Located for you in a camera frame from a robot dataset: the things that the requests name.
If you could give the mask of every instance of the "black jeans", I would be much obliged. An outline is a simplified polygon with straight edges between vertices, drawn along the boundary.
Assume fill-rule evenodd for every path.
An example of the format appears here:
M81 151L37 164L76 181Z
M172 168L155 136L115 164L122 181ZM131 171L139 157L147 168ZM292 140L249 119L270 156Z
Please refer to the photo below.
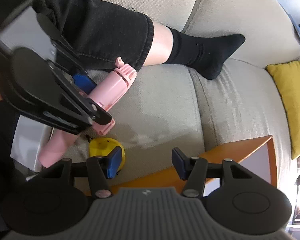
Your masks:
M113 69L118 56L136 70L142 67L153 40L151 19L101 0L35 0L79 54L87 69Z
M33 8L45 14L61 31L87 69L114 69L117 57L136 70L142 67L153 40L151 19L101 0L35 0ZM14 165L11 146L19 113L0 102L0 171Z

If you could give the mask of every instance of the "person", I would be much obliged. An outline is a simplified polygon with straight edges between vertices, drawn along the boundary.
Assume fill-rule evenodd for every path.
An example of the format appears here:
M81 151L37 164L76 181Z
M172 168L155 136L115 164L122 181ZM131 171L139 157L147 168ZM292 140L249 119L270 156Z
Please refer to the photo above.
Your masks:
M241 34L192 37L102 0L35 0L32 7L54 23L87 70L114 69L120 56L137 71L142 66L183 64L210 80L245 42Z

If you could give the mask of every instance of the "beige couch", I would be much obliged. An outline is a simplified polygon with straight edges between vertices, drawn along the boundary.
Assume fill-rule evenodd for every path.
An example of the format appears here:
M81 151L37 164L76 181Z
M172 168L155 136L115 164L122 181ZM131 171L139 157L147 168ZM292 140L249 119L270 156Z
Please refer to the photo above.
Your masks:
M171 149L189 156L221 143L274 135L279 189L294 183L288 124L268 64L300 60L293 26L276 0L107 0L149 15L186 34L203 37L242 33L246 42L208 81L183 65L144 67L111 110L109 137L126 149L127 162L111 183L129 181L171 166ZM104 76L91 72L95 79ZM68 152L86 158L82 137Z

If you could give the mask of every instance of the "pink toy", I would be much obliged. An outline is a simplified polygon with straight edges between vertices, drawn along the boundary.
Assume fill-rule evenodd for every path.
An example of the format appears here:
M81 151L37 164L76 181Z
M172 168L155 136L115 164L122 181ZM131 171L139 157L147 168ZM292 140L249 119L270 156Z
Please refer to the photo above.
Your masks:
M107 112L128 91L134 82L137 71L129 64L124 64L118 57L113 71L88 95ZM93 122L93 129L101 136L106 135L114 126L114 119L106 125ZM48 168L61 159L65 151L76 141L79 135L56 130L52 138L39 153L40 163Z

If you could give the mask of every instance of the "yellow object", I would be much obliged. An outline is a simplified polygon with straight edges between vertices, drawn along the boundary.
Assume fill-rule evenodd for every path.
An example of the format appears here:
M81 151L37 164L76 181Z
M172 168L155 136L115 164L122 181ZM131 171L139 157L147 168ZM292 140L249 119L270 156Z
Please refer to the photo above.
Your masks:
M92 156L108 156L108 154L116 146L120 146L121 150L122 150L122 161L118 168L118 171L120 171L123 168L124 163L126 162L126 155L124 153L124 148L121 145L121 143L119 143L115 139L102 137L102 138L96 138L96 139L91 140L91 142L89 143L89 155L90 155L90 157L92 157Z
M287 64L268 65L286 110L292 153L291 158L300 156L300 61Z

